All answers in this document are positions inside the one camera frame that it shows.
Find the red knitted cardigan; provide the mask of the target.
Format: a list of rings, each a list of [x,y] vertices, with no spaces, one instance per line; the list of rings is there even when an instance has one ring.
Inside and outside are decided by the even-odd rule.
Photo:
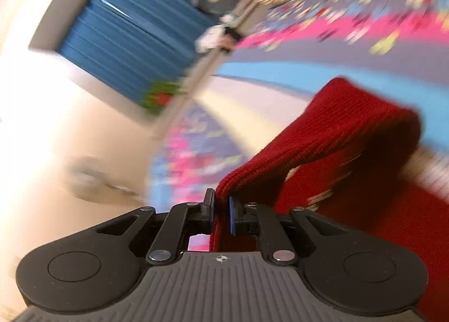
[[[216,189],[214,252],[253,250],[231,235],[229,197],[287,213],[316,204],[321,215],[402,245],[429,272],[419,311],[448,319],[448,201],[403,175],[417,150],[416,110],[364,91],[344,78],[329,81],[304,112]]]

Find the white standing fan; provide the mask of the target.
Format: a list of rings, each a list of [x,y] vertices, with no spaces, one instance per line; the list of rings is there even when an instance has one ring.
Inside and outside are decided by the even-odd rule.
[[[143,203],[144,196],[133,188],[112,179],[104,171],[97,157],[84,156],[73,159],[65,167],[68,190],[78,199],[97,203],[105,190],[118,192],[134,202]]]

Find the green potted plant red pot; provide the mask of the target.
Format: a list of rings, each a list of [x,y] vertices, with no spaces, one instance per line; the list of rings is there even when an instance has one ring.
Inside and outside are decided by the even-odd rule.
[[[158,81],[145,94],[141,106],[150,115],[160,115],[172,99],[179,94],[184,94],[184,91],[181,90],[178,81]]]

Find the colourful floral bed blanket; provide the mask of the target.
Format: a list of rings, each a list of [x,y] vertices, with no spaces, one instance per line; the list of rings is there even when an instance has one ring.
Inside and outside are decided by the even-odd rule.
[[[267,13],[170,128],[148,204],[201,201],[337,77],[418,112],[403,175],[448,201],[448,0],[294,0]]]

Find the blue window curtain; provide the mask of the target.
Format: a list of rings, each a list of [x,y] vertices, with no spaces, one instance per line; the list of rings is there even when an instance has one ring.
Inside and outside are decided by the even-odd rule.
[[[216,22],[190,0],[88,0],[57,51],[142,104],[151,89],[184,76],[196,40]]]

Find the white clutter on sill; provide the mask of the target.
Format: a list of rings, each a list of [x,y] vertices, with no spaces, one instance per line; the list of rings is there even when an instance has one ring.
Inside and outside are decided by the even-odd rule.
[[[196,41],[195,49],[204,55],[213,49],[232,51],[241,41],[243,35],[237,31],[240,17],[228,13],[219,18],[219,23],[209,27]]]

